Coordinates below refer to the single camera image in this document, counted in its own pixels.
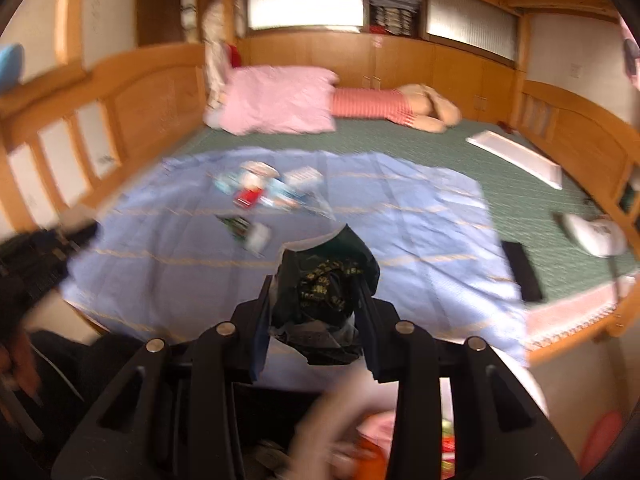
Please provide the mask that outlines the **pink pillow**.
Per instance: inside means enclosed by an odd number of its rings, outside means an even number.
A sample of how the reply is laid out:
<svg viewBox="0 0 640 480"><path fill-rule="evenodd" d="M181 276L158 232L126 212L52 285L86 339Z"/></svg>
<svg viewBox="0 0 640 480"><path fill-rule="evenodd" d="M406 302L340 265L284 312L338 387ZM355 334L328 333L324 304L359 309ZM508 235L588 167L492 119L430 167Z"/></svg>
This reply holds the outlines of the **pink pillow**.
<svg viewBox="0 0 640 480"><path fill-rule="evenodd" d="M234 136L325 133L335 130L331 103L336 73L314 66L234 68L204 124Z"/></svg>

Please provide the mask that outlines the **white cup trash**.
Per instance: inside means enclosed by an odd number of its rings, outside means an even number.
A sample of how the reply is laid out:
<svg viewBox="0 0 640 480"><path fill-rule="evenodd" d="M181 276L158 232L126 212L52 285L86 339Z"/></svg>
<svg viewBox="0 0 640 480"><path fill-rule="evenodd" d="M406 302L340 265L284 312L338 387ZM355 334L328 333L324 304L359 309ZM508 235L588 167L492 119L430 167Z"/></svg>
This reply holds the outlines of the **white cup trash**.
<svg viewBox="0 0 640 480"><path fill-rule="evenodd" d="M277 179L280 177L280 172L266 164L265 162L258 162L258 160L248 160L247 162L243 162L241 168L245 171L251 172L252 174L257 174L258 177L264 179Z"/></svg>

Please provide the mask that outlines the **plush doll striped dress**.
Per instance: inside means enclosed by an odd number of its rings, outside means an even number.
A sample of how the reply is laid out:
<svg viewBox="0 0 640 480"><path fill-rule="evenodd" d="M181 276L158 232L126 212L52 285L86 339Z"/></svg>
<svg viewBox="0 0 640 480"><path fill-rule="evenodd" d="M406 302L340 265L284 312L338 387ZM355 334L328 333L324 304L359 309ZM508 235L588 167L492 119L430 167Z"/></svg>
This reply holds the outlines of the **plush doll striped dress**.
<svg viewBox="0 0 640 480"><path fill-rule="evenodd" d="M443 133L462 121L461 110L426 84L396 89L337 88L331 113L339 118L388 120L427 133Z"/></svg>

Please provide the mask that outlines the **black phone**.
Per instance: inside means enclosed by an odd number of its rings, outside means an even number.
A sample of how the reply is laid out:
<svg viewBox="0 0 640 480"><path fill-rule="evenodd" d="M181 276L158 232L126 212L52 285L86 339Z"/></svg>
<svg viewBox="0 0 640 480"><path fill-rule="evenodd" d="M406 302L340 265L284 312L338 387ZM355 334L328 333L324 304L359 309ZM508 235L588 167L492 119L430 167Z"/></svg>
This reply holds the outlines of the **black phone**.
<svg viewBox="0 0 640 480"><path fill-rule="evenodd" d="M510 240L502 240L501 246L514 280L520 288L522 300L530 304L543 302L544 293L524 245Z"/></svg>

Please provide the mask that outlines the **wooden bed frame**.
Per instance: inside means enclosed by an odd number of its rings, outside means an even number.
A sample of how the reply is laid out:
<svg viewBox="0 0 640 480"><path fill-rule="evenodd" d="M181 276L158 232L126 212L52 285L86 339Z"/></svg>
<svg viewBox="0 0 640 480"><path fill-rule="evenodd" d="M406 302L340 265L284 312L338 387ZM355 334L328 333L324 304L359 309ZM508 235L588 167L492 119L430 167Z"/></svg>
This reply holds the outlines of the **wooden bed frame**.
<svg viewBox="0 0 640 480"><path fill-rule="evenodd" d="M202 121L205 50L174 42L115 54L86 67L82 0L55 0L56 64L1 97L1 154L29 148L37 179L56 214L70 211L44 154L43 128L64 122L86 182L81 205L105 203L154 157ZM639 243L639 211L620 199L639 162L631 125L573 92L527 78L518 67L509 88L510 125L557 162Z"/></svg>

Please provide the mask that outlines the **white flat tray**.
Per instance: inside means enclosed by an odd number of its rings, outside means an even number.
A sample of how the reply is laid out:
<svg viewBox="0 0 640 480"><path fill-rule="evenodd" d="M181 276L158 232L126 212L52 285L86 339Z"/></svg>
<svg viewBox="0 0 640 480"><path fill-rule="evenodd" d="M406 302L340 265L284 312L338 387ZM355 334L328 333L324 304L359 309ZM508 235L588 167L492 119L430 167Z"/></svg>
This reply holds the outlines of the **white flat tray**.
<svg viewBox="0 0 640 480"><path fill-rule="evenodd" d="M471 145L493 154L505 162L524 170L531 176L541 180L550 188L561 191L563 188L562 168L531 148L526 148L505 136L490 130L473 134L466 139Z"/></svg>

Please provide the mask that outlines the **green bed mat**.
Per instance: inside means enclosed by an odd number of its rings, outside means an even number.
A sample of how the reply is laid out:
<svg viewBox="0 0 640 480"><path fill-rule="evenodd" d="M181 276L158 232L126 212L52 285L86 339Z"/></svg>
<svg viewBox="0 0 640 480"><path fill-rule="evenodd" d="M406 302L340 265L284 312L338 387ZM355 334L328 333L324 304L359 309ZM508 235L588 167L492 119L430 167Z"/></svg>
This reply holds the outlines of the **green bed mat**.
<svg viewBox="0 0 640 480"><path fill-rule="evenodd" d="M430 167L444 167L477 180L495 228L503 240L521 243L549 301L566 298L614 278L634 275L639 263L632 252L612 259L587 254L565 236L560 214L595 217L600 210L569 177L555 190L524 170L466 142L472 134L500 129L465 120L443 134L427 134L379 120L344 119L331 133L251 134L232 136L202 127L175 151L176 156L234 148L327 151L335 154L380 152Z"/></svg>

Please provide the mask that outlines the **blue round object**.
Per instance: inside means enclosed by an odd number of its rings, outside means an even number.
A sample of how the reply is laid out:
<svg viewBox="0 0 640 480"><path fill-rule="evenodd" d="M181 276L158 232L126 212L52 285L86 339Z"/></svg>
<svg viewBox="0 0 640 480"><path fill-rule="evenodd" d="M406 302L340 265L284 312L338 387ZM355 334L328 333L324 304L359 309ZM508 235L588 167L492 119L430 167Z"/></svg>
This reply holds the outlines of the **blue round object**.
<svg viewBox="0 0 640 480"><path fill-rule="evenodd" d="M0 92L7 92L18 85L24 68L24 47L7 44L0 48Z"/></svg>

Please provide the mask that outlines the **red cigarette box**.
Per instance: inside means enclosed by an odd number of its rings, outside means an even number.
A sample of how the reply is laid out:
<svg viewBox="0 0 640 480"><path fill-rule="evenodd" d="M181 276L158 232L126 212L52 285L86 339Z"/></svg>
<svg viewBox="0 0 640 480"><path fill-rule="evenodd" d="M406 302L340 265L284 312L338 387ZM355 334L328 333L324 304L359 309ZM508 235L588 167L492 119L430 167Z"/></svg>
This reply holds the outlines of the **red cigarette box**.
<svg viewBox="0 0 640 480"><path fill-rule="evenodd" d="M262 188L242 188L233 197L233 203L241 209L250 209L259 202L262 194Z"/></svg>

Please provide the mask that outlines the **dark green snack wrapper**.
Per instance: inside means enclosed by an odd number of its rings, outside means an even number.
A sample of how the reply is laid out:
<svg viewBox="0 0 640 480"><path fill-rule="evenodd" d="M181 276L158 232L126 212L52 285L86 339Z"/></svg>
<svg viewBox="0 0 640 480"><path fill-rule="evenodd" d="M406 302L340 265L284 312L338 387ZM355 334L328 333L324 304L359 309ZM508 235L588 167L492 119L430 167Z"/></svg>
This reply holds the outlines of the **dark green snack wrapper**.
<svg viewBox="0 0 640 480"><path fill-rule="evenodd" d="M269 289L270 335L309 365L358 360L358 286L375 292L379 279L378 262L350 226L283 244Z"/></svg>

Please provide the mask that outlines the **white desk lamp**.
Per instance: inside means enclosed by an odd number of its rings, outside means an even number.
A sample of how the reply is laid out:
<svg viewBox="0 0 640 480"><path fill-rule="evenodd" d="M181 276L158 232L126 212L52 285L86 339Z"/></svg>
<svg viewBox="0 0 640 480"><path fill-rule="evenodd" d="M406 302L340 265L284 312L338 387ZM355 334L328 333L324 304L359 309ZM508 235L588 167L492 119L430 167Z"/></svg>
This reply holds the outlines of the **white desk lamp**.
<svg viewBox="0 0 640 480"><path fill-rule="evenodd" d="M586 219L562 212L555 214L554 220L572 243L593 257L617 257L628 248L623 230L611 219Z"/></svg>

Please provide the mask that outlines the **blue checked bed sheet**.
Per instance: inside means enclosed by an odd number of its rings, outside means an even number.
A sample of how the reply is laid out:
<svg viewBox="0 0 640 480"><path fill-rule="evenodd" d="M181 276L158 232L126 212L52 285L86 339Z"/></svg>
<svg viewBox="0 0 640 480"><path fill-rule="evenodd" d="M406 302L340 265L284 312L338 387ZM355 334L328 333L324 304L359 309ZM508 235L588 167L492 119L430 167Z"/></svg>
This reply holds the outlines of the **blue checked bed sheet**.
<svg viewBox="0 0 640 480"><path fill-rule="evenodd" d="M269 229L249 252L224 226L238 208L221 181L247 162L319 171L326 214L257 205ZM381 269L378 298L432 335L485 338L524 361L526 313L480 185L381 153L238 148L167 159L101 220L62 295L109 330L191 339L254 298L286 243L351 228Z"/></svg>

